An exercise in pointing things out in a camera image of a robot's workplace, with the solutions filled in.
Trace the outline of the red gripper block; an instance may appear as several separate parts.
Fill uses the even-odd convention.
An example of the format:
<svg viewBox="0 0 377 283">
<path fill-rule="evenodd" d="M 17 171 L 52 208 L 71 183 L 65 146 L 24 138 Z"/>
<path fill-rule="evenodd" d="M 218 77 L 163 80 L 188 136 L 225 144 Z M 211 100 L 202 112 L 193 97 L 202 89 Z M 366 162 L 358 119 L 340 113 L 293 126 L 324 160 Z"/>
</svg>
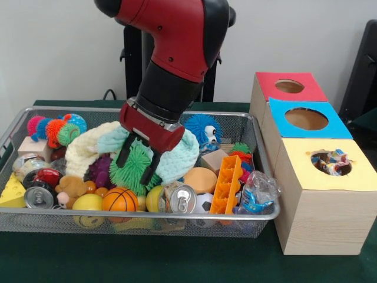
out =
<svg viewBox="0 0 377 283">
<path fill-rule="evenodd" d="M 135 139 L 142 140 L 153 149 L 151 163 L 146 167 L 140 183 L 148 185 L 160 162 L 161 154 L 173 150 L 185 132 L 180 123 L 168 123 L 142 111 L 134 99 L 127 100 L 120 111 L 120 123 L 129 131 L 123 143 L 116 164 L 123 168 L 130 154 L 130 147 Z"/>
</svg>

